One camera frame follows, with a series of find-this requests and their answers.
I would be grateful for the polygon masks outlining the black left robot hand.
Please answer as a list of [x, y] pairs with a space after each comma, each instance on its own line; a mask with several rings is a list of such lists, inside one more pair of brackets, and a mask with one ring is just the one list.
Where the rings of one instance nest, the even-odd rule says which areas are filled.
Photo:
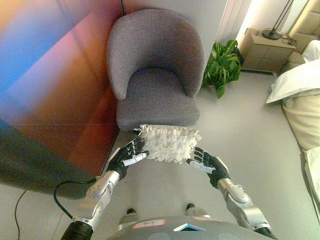
[[117, 172], [119, 174], [119, 180], [122, 180], [127, 174], [129, 165], [145, 159], [150, 154], [148, 150], [143, 151], [144, 145], [144, 138], [137, 137], [120, 148], [109, 161], [107, 171]]

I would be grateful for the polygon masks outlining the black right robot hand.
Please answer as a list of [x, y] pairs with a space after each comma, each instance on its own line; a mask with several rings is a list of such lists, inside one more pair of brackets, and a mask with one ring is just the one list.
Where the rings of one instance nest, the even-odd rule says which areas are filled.
[[222, 179], [230, 179], [228, 167], [216, 156], [212, 156], [206, 150], [195, 147], [194, 157], [188, 158], [186, 163], [194, 168], [207, 173], [210, 184], [218, 189], [218, 182]]

